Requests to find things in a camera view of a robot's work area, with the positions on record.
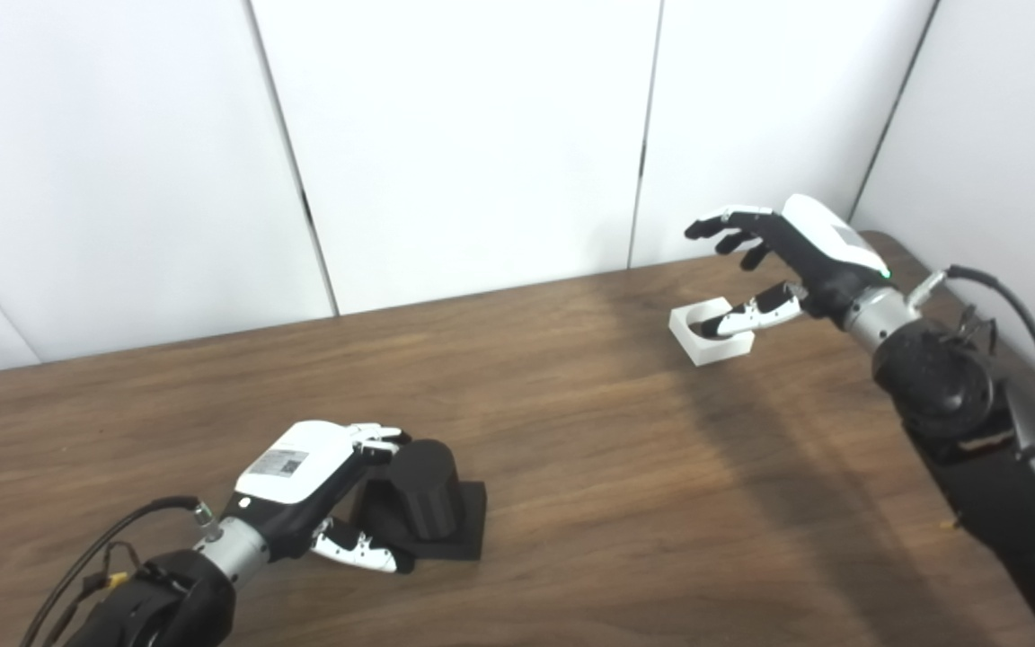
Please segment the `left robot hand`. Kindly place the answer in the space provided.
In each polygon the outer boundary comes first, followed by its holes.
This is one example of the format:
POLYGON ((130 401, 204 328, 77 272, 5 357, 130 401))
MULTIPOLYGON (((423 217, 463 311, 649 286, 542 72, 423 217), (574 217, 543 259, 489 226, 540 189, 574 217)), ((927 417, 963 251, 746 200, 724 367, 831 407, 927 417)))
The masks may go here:
POLYGON ((371 468, 387 466, 411 435, 379 423, 299 421, 238 476, 223 516, 253 529, 270 563, 305 554, 369 571, 411 574, 402 549, 334 517, 371 468))

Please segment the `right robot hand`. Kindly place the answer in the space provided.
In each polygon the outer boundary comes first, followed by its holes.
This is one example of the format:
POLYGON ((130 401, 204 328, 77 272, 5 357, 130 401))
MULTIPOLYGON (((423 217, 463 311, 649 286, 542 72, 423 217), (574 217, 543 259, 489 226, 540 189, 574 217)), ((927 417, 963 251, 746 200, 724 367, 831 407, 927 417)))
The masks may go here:
POLYGON ((715 246, 719 255, 756 243, 743 255, 743 271, 755 270, 775 254, 794 280, 774 284, 723 315, 691 324, 691 331, 702 337, 730 337, 779 326, 802 313, 842 326, 860 297, 891 286, 882 257, 841 217, 809 196, 792 195, 779 210, 726 206, 698 218, 685 231, 687 239, 715 236, 720 238, 715 246))

